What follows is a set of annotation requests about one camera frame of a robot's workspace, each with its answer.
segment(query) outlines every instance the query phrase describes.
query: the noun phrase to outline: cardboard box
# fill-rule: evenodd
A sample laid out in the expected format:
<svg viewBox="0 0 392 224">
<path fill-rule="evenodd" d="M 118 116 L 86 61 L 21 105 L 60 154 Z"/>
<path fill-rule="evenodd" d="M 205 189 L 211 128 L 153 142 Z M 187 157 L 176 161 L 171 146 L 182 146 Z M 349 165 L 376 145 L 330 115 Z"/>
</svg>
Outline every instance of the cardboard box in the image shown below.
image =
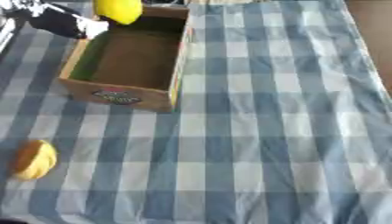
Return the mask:
<svg viewBox="0 0 392 224">
<path fill-rule="evenodd" d="M 128 26 L 80 40 L 59 80 L 74 99 L 172 111 L 192 32 L 188 9 L 144 7 Z"/>
</svg>

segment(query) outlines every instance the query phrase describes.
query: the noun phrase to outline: blue and white checkered cloth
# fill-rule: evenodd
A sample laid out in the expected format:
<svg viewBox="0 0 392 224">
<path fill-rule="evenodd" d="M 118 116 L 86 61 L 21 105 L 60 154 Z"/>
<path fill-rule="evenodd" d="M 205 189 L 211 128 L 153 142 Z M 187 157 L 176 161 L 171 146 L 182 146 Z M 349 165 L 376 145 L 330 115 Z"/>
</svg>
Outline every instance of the blue and white checkered cloth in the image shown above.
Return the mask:
<svg viewBox="0 0 392 224">
<path fill-rule="evenodd" d="M 171 114 L 67 99 L 55 78 L 73 43 L 22 30 L 0 66 L 2 217 L 390 223 L 390 99 L 344 3 L 191 9 L 192 43 Z M 22 182 L 7 165 L 26 138 L 51 141 L 59 163 Z"/>
</svg>

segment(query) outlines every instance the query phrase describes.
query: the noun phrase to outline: table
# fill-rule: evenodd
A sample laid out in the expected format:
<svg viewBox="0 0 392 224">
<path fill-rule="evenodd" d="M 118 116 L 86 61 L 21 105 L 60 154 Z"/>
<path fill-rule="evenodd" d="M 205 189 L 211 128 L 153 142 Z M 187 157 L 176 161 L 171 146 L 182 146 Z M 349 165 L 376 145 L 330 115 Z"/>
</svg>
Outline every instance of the table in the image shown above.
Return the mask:
<svg viewBox="0 0 392 224">
<path fill-rule="evenodd" d="M 80 9 L 88 3 L 70 3 Z M 191 4 L 178 111 L 72 101 L 73 43 L 25 27 L 0 66 L 1 216 L 30 223 L 389 223 L 390 99 L 342 1 Z M 59 151 L 9 178 L 27 138 Z"/>
</svg>

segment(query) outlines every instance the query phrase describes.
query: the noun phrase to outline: box label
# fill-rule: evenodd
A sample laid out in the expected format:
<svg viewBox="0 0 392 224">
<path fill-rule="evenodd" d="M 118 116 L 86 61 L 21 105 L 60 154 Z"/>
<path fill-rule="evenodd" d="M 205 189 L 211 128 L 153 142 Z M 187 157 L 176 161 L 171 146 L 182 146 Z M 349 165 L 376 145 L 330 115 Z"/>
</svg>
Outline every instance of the box label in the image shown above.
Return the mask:
<svg viewBox="0 0 392 224">
<path fill-rule="evenodd" d="M 129 92 L 113 88 L 95 91 L 93 95 L 116 105 L 130 105 L 142 101 L 140 98 L 132 97 Z"/>
</svg>

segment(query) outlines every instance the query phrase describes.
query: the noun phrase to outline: yellow fruit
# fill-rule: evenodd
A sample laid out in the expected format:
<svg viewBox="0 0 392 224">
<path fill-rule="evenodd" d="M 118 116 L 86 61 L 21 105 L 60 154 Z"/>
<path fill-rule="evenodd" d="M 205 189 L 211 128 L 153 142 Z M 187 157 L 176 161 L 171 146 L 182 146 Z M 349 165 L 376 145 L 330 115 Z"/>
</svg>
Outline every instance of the yellow fruit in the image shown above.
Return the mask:
<svg viewBox="0 0 392 224">
<path fill-rule="evenodd" d="M 94 0 L 94 12 L 116 22 L 129 25 L 142 14 L 141 0 Z"/>
<path fill-rule="evenodd" d="M 20 179 L 39 179 L 45 176 L 56 162 L 56 150 L 49 143 L 32 140 L 17 152 L 12 171 L 14 176 Z"/>
</svg>

